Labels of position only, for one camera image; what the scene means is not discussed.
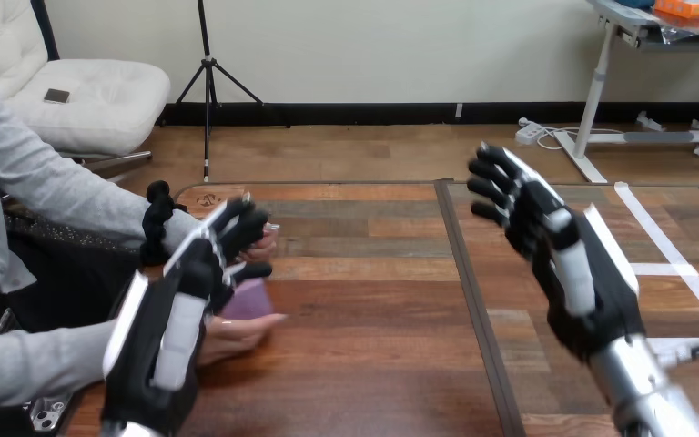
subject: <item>white cushion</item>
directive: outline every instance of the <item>white cushion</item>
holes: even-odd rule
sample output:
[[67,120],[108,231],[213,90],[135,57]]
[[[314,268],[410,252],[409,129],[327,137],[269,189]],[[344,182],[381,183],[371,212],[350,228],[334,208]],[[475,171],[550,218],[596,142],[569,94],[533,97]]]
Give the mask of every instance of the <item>white cushion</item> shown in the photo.
[[[68,103],[46,103],[49,88],[69,91]],[[7,105],[58,151],[121,156],[146,140],[169,90],[167,74],[149,64],[61,59],[41,68]]]
[[46,64],[41,28],[30,0],[0,0],[0,93],[11,97]]

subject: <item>gray cardigan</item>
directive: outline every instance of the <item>gray cardigan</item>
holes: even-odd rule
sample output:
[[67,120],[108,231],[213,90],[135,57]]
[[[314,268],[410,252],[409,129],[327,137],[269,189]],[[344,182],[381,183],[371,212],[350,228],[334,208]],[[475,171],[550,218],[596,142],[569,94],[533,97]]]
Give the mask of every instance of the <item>gray cardigan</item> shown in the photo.
[[[0,98],[0,189],[56,223],[97,232],[122,242],[144,239],[148,203],[61,158],[18,120]],[[166,224],[174,249],[197,221],[176,211]],[[0,289],[20,290],[35,281],[6,244],[0,201]],[[112,324],[0,336],[0,405],[73,391],[102,378],[103,351]]]

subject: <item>human hand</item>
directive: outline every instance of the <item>human hand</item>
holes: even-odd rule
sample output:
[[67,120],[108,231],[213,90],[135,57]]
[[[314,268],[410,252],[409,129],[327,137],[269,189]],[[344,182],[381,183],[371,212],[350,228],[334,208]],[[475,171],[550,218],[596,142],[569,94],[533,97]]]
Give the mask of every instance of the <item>human hand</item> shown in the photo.
[[269,314],[253,320],[225,320],[214,317],[207,326],[197,364],[206,366],[242,352],[252,351],[275,325],[287,317],[284,314]]
[[243,250],[239,258],[245,262],[266,262],[272,258],[277,250],[278,230],[264,228],[264,238],[253,244],[248,250]]

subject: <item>wooden table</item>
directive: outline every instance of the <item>wooden table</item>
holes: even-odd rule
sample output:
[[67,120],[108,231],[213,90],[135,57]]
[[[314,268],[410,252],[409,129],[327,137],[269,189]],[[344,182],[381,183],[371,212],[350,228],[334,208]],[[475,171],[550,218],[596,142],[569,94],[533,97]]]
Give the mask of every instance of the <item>wooden table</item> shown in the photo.
[[[547,301],[462,184],[199,186],[197,217],[249,190],[282,225],[268,284],[290,315],[254,353],[201,372],[184,436],[613,437],[583,366],[545,321]],[[613,187],[557,190],[594,203],[631,262],[662,263]],[[699,271],[699,188],[632,188]],[[640,277],[651,337],[699,337],[678,277]],[[673,372],[699,411],[699,361]],[[97,436],[103,390],[67,435]]]
[[[289,320],[201,372],[184,436],[501,436],[432,183],[200,186],[202,217],[249,190],[282,226],[268,291]],[[67,431],[97,436],[103,391]]]

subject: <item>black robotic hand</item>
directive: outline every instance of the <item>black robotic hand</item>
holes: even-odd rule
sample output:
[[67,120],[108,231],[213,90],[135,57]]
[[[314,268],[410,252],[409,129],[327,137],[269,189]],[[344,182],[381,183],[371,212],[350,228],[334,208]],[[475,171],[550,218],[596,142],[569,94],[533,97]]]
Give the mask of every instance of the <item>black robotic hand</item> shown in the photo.
[[606,226],[597,232],[504,148],[481,143],[469,170],[468,189],[491,202],[473,203],[472,213],[500,225],[530,261],[550,304],[548,322],[564,347],[587,361],[617,338],[644,333],[635,276],[616,243],[606,248],[603,239],[613,242]]
[[175,435],[197,398],[197,354],[205,324],[244,279],[271,274],[268,263],[228,265],[263,236],[268,214],[249,197],[214,210],[148,285],[136,273],[104,357],[103,435]]

